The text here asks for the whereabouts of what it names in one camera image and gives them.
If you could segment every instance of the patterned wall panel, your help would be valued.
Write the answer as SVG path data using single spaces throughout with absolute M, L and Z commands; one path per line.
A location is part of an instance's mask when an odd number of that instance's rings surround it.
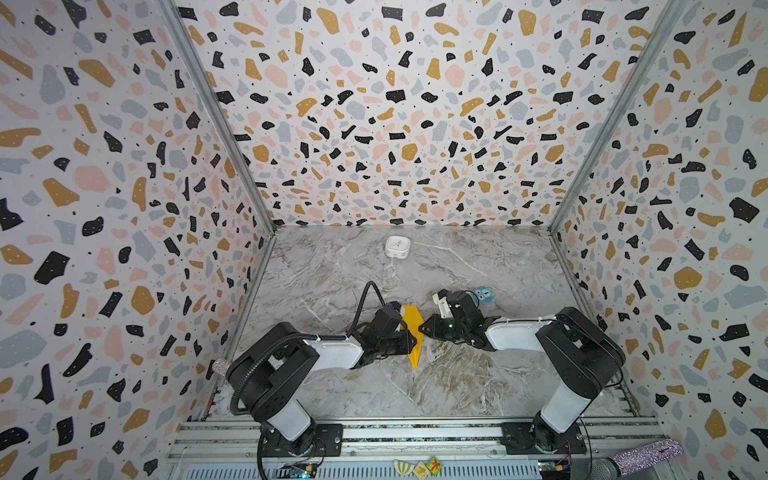
M 180 0 L 278 224 L 550 221 L 663 2 Z
M 260 258 L 153 5 L 0 3 L 5 478 L 157 478 Z
M 768 478 L 767 8 L 690 3 L 557 233 L 695 479 Z

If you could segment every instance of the glittery microphone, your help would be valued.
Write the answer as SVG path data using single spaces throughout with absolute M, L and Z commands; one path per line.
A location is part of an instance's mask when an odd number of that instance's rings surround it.
M 592 462 L 590 476 L 593 480 L 613 480 L 650 468 L 683 453 L 683 447 L 674 439 L 660 440 L 638 449 L 628 450 L 610 458 L 598 458 Z
M 230 368 L 230 365 L 231 363 L 225 359 L 216 359 L 210 368 L 221 376 L 227 376 L 227 370 Z

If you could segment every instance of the metal corner post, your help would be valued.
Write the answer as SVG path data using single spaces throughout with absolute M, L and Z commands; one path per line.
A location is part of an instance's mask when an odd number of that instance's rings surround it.
M 243 181 L 243 189 L 250 198 L 253 208 L 256 209 L 256 214 L 259 217 L 259 220 L 261 220 L 265 233 L 268 237 L 274 236 L 274 223 L 261 199 L 259 189 L 253 182 L 253 177 L 250 175 L 248 166 L 245 165 L 243 154 L 237 146 L 229 122 L 227 122 L 227 119 L 219 109 L 219 102 L 216 99 L 216 94 L 208 83 L 205 75 L 205 68 L 203 68 L 203 64 L 200 63 L 200 57 L 197 56 L 192 41 L 189 35 L 187 35 L 187 29 L 184 27 L 184 23 L 181 20 L 176 2 L 174 0 L 155 0 L 155 5 L 157 5 L 160 16 L 167 26 L 170 36 L 178 49 L 179 57 L 181 57 L 181 60 L 187 66 L 187 71 L 197 89 L 197 93 L 200 95 L 200 101 L 205 109 L 208 110 L 208 114 L 214 123 L 214 127 L 216 127 L 221 135 L 224 148 L 227 149 L 227 154 L 232 159 L 237 175 Z
M 587 156 L 584 158 L 584 163 L 581 164 L 576 176 L 571 182 L 571 186 L 565 193 L 563 201 L 560 203 L 558 211 L 555 212 L 552 222 L 549 225 L 550 232 L 554 233 L 560 230 L 561 225 L 568 216 L 568 211 L 578 198 L 578 192 L 587 182 L 589 174 L 598 164 L 600 156 L 605 150 L 605 146 L 611 140 L 616 127 L 620 124 L 621 119 L 624 118 L 624 114 L 629 109 L 635 95 L 639 92 L 643 80 L 650 70 L 650 67 L 656 62 L 661 49 L 667 43 L 674 26 L 677 24 L 677 20 L 680 19 L 683 14 L 683 10 L 688 3 L 688 0 L 668 0 L 667 4 L 661 10 L 656 25 L 651 32 L 650 39 L 643 47 L 643 51 L 640 54 L 640 58 L 637 60 L 637 65 L 627 79 L 627 83 L 624 88 L 619 92 L 616 103 L 608 112 L 608 116 L 605 119 L 602 129 L 598 132 L 597 137 L 592 142 L 592 146 L 587 152 Z

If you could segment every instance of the purple glitter microphone handle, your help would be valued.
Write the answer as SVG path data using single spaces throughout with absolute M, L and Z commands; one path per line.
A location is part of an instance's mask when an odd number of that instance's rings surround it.
M 630 475 L 645 470 L 664 460 L 683 453 L 683 447 L 674 439 L 660 440 L 638 449 L 627 450 L 611 457 L 619 468 L 619 475 Z

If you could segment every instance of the glittery object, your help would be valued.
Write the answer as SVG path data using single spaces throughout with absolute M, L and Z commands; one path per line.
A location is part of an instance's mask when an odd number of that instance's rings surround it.
M 211 369 L 219 375 L 226 376 L 230 365 L 232 365 L 232 363 L 226 361 L 225 359 L 216 359 L 214 364 L 211 366 Z
M 619 468 L 621 476 L 625 476 L 650 468 L 682 453 L 683 447 L 679 443 L 674 439 L 665 439 L 638 449 L 627 450 L 612 456 L 611 459 Z

